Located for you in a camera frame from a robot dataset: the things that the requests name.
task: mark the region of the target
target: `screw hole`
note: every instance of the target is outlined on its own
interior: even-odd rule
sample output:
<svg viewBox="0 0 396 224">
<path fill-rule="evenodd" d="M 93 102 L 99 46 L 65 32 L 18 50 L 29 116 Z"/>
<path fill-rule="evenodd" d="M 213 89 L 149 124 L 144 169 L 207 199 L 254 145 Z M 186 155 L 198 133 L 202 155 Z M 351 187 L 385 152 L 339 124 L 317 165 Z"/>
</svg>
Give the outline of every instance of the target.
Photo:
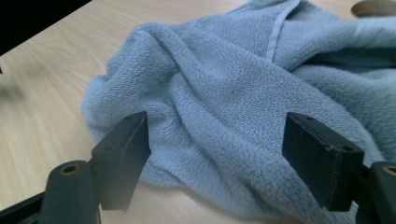
<svg viewBox="0 0 396 224">
<path fill-rule="evenodd" d="M 60 175 L 73 175 L 79 170 L 79 165 L 69 165 L 60 171 Z"/>
<path fill-rule="evenodd" d="M 343 147 L 343 150 L 344 151 L 353 151 L 353 148 L 352 147 Z"/>
<path fill-rule="evenodd" d="M 396 166 L 394 165 L 384 166 L 384 170 L 391 175 L 396 175 Z"/>
</svg>

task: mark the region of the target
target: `towel fold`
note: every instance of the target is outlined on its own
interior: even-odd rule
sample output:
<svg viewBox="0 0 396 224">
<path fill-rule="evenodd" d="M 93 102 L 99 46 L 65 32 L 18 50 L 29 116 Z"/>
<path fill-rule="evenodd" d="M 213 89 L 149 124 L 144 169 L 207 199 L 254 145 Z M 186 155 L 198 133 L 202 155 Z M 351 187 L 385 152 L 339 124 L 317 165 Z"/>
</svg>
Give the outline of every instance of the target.
<svg viewBox="0 0 396 224">
<path fill-rule="evenodd" d="M 177 25 L 137 27 L 89 84 L 97 140 L 148 112 L 142 178 L 242 216 L 354 223 L 318 207 L 281 156 L 286 113 L 314 117 L 396 161 L 396 18 L 347 21 L 299 0 L 252 0 Z"/>
</svg>

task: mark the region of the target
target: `blue towel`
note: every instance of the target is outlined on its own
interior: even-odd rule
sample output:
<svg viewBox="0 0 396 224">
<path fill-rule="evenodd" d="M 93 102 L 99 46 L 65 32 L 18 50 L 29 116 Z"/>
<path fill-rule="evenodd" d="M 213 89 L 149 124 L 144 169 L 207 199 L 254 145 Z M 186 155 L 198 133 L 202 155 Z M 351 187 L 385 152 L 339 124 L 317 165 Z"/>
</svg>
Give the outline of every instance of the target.
<svg viewBox="0 0 396 224">
<path fill-rule="evenodd" d="M 89 84 L 97 140 L 148 111 L 142 178 L 249 217 L 354 223 L 318 206 L 281 156 L 286 113 L 312 116 L 396 161 L 396 19 L 348 21 L 305 1 L 252 0 L 223 15 L 137 27 Z"/>
</svg>

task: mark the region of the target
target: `table surface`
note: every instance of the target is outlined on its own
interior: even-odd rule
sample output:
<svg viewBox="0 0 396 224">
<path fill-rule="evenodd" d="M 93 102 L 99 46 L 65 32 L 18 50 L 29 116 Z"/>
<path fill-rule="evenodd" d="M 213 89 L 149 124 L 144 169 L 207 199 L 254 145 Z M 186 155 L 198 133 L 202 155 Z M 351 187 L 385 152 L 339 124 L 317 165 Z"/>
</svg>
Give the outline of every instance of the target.
<svg viewBox="0 0 396 224">
<path fill-rule="evenodd" d="M 93 0 L 0 57 L 0 210 L 45 188 L 49 172 L 87 161 L 95 143 L 80 112 L 91 77 L 148 21 L 177 23 L 223 13 L 244 0 Z M 343 18 L 358 0 L 312 0 Z M 227 214 L 185 189 L 139 183 L 130 212 L 104 223 L 294 223 Z"/>
</svg>

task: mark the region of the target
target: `black plastic part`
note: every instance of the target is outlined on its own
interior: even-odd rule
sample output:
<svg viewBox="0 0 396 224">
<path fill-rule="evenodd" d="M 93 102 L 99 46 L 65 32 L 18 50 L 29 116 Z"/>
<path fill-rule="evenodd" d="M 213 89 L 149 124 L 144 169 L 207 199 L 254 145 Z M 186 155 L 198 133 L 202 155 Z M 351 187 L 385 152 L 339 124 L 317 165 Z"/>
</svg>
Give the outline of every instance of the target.
<svg viewBox="0 0 396 224">
<path fill-rule="evenodd" d="M 0 55 L 89 2 L 91 0 L 1 0 Z"/>
<path fill-rule="evenodd" d="M 51 171 L 39 220 L 40 224 L 100 223 L 88 162 L 70 161 Z"/>
<path fill-rule="evenodd" d="M 103 209 L 128 210 L 150 154 L 146 112 L 122 119 L 93 149 L 90 164 Z"/>
<path fill-rule="evenodd" d="M 350 182 L 361 169 L 361 148 L 316 119 L 288 113 L 282 154 L 320 206 L 330 211 L 350 209 Z"/>
<path fill-rule="evenodd" d="M 23 202 L 12 205 L 0 212 L 2 224 L 36 224 L 43 200 L 43 193 L 37 194 Z"/>
<path fill-rule="evenodd" d="M 368 178 L 380 223 L 396 223 L 396 164 L 376 162 Z"/>
</svg>

